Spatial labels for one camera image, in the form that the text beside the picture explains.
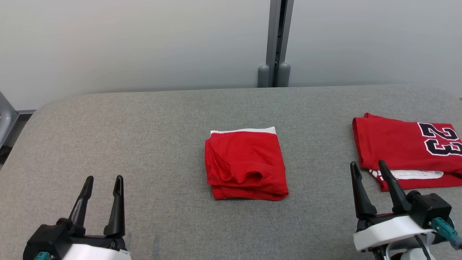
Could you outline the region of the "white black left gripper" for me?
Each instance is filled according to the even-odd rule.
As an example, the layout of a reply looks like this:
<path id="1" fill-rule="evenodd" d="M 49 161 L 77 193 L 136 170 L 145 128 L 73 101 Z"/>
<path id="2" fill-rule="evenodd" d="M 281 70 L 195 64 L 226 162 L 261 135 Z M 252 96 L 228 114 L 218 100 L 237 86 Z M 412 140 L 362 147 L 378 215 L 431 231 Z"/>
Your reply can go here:
<path id="1" fill-rule="evenodd" d="M 72 224 L 71 246 L 60 260 L 130 260 L 126 248 L 124 181 L 118 175 L 114 183 L 113 204 L 104 235 L 85 235 L 84 221 L 94 177 L 88 176 L 68 219 Z"/>

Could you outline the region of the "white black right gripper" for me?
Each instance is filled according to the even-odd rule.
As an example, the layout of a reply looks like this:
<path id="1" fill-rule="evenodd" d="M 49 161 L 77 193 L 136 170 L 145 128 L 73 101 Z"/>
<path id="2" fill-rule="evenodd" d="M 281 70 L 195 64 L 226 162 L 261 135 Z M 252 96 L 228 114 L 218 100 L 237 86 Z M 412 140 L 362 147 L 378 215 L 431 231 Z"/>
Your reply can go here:
<path id="1" fill-rule="evenodd" d="M 378 161 L 382 178 L 386 181 L 393 203 L 393 213 L 407 213 L 411 203 L 384 160 Z M 383 214 L 376 216 L 376 207 L 368 198 L 362 184 L 362 175 L 355 161 L 350 163 L 355 212 L 358 220 L 353 243 L 357 251 L 368 251 L 390 245 L 392 250 L 410 249 L 418 246 L 417 235 L 427 247 L 434 245 L 435 231 L 424 229 L 407 214 Z"/>

